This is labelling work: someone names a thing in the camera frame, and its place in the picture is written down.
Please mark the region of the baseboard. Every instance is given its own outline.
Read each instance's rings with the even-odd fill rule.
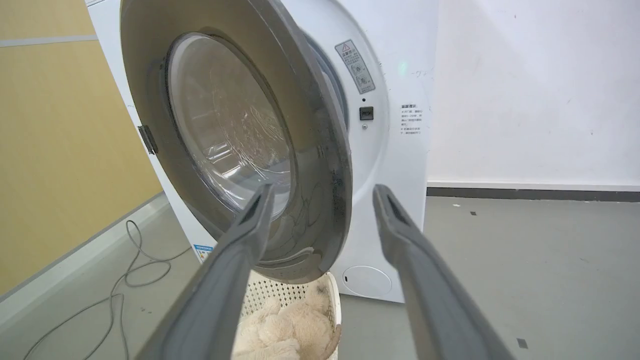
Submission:
[[[511,181],[457,181],[427,180],[430,188],[472,188],[507,190],[568,190],[582,192],[640,192],[640,184],[568,184],[568,183],[516,183]]]
[[[126,241],[125,222],[135,221],[141,228],[170,209],[164,193],[138,206],[110,226],[80,244],[47,268],[30,277],[0,297],[0,332],[18,321],[29,309],[42,303],[50,294],[74,278],[84,268],[109,254]]]
[[[499,188],[440,188],[429,186],[427,196],[466,197],[472,199],[509,200],[574,200],[640,202],[640,192],[612,192],[585,190],[532,190]]]

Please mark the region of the front-loading washing machine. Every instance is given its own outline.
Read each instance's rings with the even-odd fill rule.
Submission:
[[[261,273],[305,282],[330,268],[342,293],[403,301],[371,193],[389,186],[422,227],[437,0],[88,6],[200,261],[269,182]]]

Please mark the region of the gray gripper arm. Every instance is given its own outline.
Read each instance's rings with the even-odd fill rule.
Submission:
[[[137,359],[229,359],[251,269],[262,257],[273,211],[262,185],[220,238]]]
[[[512,360],[475,302],[391,190],[373,191],[387,261],[396,268],[419,359]]]

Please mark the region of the concrete floor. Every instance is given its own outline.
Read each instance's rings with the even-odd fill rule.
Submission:
[[[425,228],[516,358],[640,359],[634,343],[640,338],[640,281],[634,276],[640,273],[639,220],[640,204],[429,198]],[[157,257],[189,246],[170,210],[142,231],[144,249]],[[134,255],[135,248],[122,242],[66,282],[0,334],[0,358],[22,359],[51,327],[107,296]],[[172,265],[155,284],[119,287],[131,354],[198,263],[188,252]],[[162,266],[131,281],[152,279]],[[82,358],[108,323],[106,304],[91,309],[58,329],[30,359]],[[341,359],[415,359],[401,304],[343,296],[342,323]],[[519,348],[516,338],[529,348]],[[117,329],[92,357],[123,358]]]

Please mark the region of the instruction sticker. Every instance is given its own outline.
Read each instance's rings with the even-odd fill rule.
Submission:
[[[400,135],[422,133],[422,109],[416,104],[404,104],[400,109]]]
[[[209,256],[209,253],[213,251],[213,248],[210,246],[194,245],[193,247],[196,249],[198,259],[201,263],[203,263],[207,259],[207,256]]]
[[[371,79],[371,74],[367,65],[365,65],[356,45],[353,45],[353,41],[347,40],[335,46],[335,50],[340,54],[342,61],[349,69],[353,81],[358,87],[358,91],[361,94],[370,92],[376,89],[376,85]]]

